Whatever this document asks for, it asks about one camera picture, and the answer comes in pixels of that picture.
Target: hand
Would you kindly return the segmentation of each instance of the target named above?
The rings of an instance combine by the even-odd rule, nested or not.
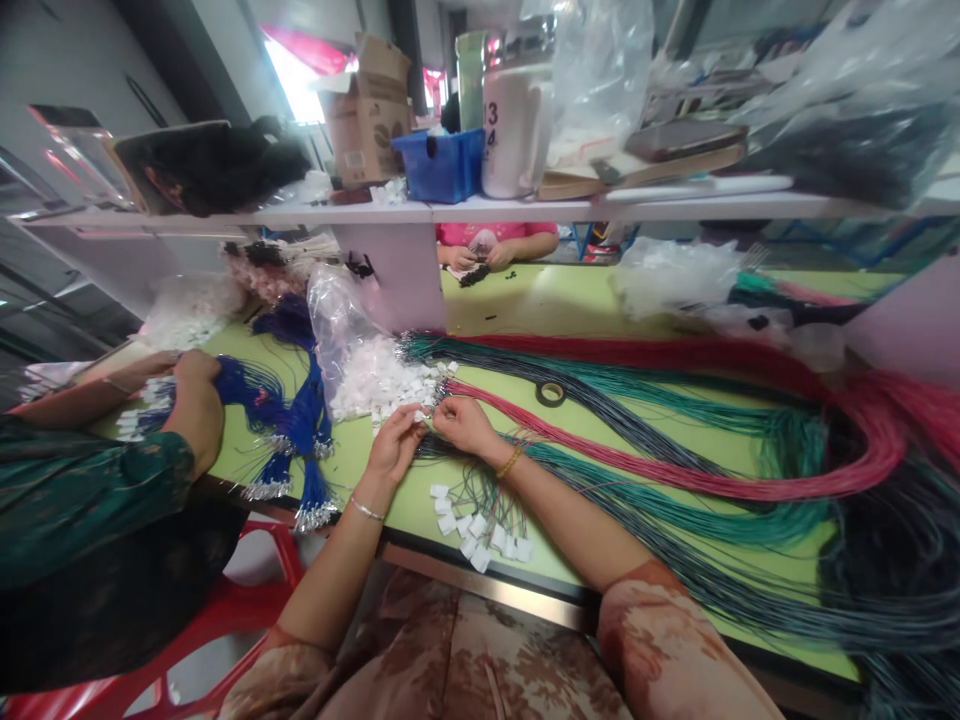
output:
[[[403,480],[417,445],[427,432],[422,422],[413,420],[417,410],[423,412],[423,407],[417,403],[403,405],[380,427],[363,473],[365,477],[383,479],[393,485]]]
[[[497,243],[497,246],[487,255],[487,265],[494,272],[505,270],[517,257],[516,246],[510,240]]]
[[[110,379],[131,393],[140,390],[152,377],[169,375],[170,370],[177,364],[177,353],[165,350],[148,355],[142,360],[130,363],[125,368],[110,374]]]
[[[444,263],[457,272],[466,272],[477,264],[477,256],[468,248],[457,246],[444,248]]]
[[[497,435],[480,403],[471,398],[446,398],[433,414],[433,427],[464,452],[491,462],[513,452],[509,443]]]
[[[177,382],[199,380],[212,383],[220,374],[220,361],[202,350],[189,350],[173,369]]]

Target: silver bracelet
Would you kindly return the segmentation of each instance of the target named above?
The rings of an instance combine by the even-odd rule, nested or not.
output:
[[[133,395],[133,393],[135,392],[134,390],[127,390],[125,387],[123,387],[123,385],[121,385],[120,383],[114,382],[113,380],[111,380],[111,379],[108,378],[108,377],[103,378],[103,381],[104,381],[107,385],[110,385],[111,387],[115,387],[117,390],[119,390],[120,392],[125,393],[125,394],[127,394],[127,395]]]
[[[350,496],[350,502],[352,502],[352,503],[354,504],[354,506],[357,508],[357,510],[359,510],[360,512],[362,512],[362,513],[363,513],[364,515],[366,515],[368,518],[371,518],[372,520],[379,520],[380,522],[383,522],[383,515],[377,515],[377,514],[376,514],[373,510],[371,510],[370,508],[366,507],[365,505],[361,505],[360,503],[357,502],[357,499],[356,499],[355,497],[353,497],[353,495]]]

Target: child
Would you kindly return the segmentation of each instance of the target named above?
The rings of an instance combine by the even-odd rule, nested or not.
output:
[[[536,260],[557,249],[556,223],[444,223],[436,226],[437,260],[458,271],[486,261],[503,270],[514,260]]]

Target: blue container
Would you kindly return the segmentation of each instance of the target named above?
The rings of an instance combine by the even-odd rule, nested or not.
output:
[[[403,154],[407,187],[417,200],[452,205],[480,192],[483,128],[441,137],[414,133],[390,142]]]

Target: cardboard box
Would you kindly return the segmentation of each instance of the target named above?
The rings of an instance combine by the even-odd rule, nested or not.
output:
[[[402,173],[391,138],[410,134],[407,72],[410,60],[372,35],[357,35],[359,69],[316,83],[337,169],[346,187],[382,182]]]

